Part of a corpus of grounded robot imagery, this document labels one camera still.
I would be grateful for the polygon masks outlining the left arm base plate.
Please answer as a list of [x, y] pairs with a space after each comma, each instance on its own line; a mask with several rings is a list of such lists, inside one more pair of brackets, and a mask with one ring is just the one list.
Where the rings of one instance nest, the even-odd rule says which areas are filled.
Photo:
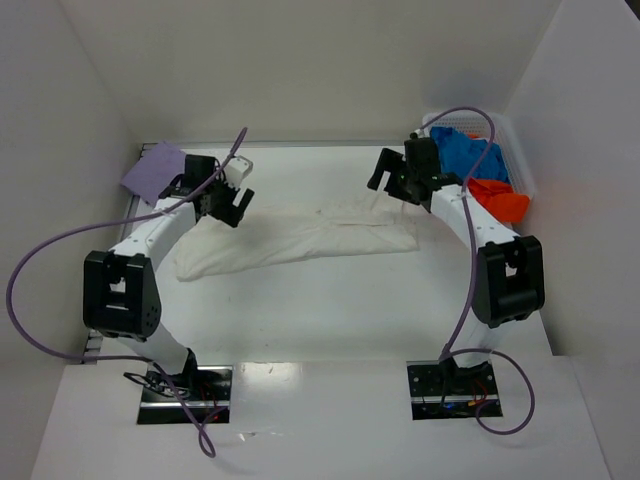
[[[232, 366], [198, 368], [203, 380], [193, 389], [177, 382], [180, 397], [198, 422], [226, 424], [230, 417], [233, 381]], [[142, 387], [137, 423], [139, 425], [187, 424], [190, 422], [169, 384], [149, 369], [144, 375], [126, 372], [124, 377]]]

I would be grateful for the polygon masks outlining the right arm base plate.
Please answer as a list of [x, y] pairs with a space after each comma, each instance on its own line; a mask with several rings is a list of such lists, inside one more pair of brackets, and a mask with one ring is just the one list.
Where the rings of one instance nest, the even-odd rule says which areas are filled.
[[459, 368], [452, 360], [409, 362], [406, 366], [414, 420], [502, 417], [492, 365]]

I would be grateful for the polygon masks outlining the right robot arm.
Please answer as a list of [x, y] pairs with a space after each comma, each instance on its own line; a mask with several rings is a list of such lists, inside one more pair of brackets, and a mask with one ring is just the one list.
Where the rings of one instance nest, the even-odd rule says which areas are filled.
[[498, 221], [463, 187], [454, 173], [441, 170], [430, 138], [413, 136], [402, 153], [384, 148], [367, 187], [423, 207], [444, 222], [471, 253], [471, 292], [464, 319], [454, 327], [438, 361], [445, 384], [478, 376], [509, 328], [528, 319], [545, 301], [543, 252], [534, 236], [522, 237]]

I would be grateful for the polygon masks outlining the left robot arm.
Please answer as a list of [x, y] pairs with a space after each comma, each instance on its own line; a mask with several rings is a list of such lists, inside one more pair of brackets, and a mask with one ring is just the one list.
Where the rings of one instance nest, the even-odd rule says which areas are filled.
[[156, 270], [200, 219], [238, 226], [254, 196], [240, 189], [252, 169], [242, 156], [219, 162], [187, 155], [183, 172], [161, 191], [152, 219], [110, 250], [92, 251], [85, 258], [85, 325], [150, 360], [151, 370], [140, 382], [158, 393], [174, 384], [182, 394], [195, 394], [214, 378], [199, 369], [194, 352], [163, 325]]

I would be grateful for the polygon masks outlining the white t shirt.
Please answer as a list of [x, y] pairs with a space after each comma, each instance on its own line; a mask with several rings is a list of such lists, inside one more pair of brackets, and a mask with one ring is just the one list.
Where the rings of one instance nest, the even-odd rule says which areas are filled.
[[419, 249], [406, 206], [381, 193], [321, 204], [265, 207], [237, 227], [203, 218], [174, 247], [176, 279], [318, 258], [407, 253]]

